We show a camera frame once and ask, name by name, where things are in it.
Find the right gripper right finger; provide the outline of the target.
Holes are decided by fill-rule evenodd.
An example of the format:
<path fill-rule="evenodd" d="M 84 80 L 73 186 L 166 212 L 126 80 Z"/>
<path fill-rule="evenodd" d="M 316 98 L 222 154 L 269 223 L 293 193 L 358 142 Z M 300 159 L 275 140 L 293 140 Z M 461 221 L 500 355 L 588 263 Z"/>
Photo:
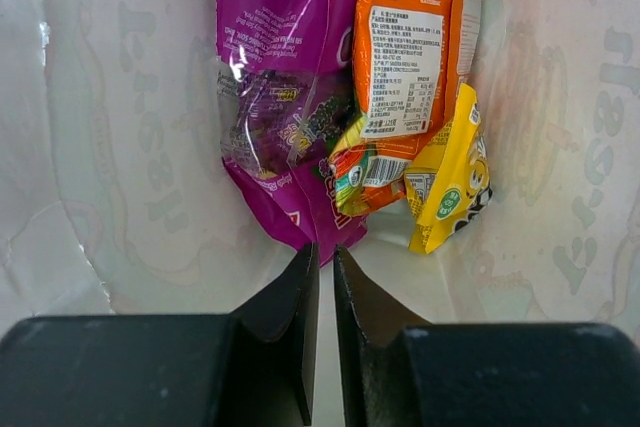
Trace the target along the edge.
<path fill-rule="evenodd" d="M 433 324 L 333 259 L 349 426 L 635 426 L 639 351 L 603 323 Z"/>

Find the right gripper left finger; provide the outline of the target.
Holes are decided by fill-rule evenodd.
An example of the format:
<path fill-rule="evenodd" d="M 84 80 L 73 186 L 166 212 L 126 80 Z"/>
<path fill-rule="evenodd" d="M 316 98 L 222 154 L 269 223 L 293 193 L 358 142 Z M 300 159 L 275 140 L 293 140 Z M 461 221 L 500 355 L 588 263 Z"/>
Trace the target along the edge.
<path fill-rule="evenodd" d="M 5 426 L 308 426 L 319 261 L 225 314 L 40 316 L 1 340 Z"/>

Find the yellow M&M's bag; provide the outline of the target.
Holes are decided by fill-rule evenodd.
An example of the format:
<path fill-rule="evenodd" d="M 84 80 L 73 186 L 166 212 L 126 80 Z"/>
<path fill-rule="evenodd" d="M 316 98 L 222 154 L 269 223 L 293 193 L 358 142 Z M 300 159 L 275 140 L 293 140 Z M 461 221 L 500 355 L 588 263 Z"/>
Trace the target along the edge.
<path fill-rule="evenodd" d="M 429 254 L 468 225 L 492 198 L 476 91 L 462 84 L 454 116 L 404 172 L 415 228 L 409 250 Z"/>

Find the orange fruit candy bag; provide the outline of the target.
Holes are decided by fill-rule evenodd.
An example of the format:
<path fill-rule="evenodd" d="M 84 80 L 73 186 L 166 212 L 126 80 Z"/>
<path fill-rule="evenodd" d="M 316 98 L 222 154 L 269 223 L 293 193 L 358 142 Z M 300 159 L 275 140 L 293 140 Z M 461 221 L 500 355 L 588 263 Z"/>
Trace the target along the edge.
<path fill-rule="evenodd" d="M 481 1 L 357 0 L 359 113 L 329 157 L 340 213 L 370 214 L 404 196 L 406 169 L 452 118 L 470 74 Z"/>

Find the purple candy bag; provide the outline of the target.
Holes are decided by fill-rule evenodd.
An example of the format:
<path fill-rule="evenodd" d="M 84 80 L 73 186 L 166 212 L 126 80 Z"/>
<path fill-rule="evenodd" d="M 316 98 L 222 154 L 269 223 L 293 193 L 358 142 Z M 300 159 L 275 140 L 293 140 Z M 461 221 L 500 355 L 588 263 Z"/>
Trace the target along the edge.
<path fill-rule="evenodd" d="M 256 220 L 321 263 L 366 231 L 340 213 L 329 156 L 358 115 L 356 0 L 216 0 L 223 165 Z"/>

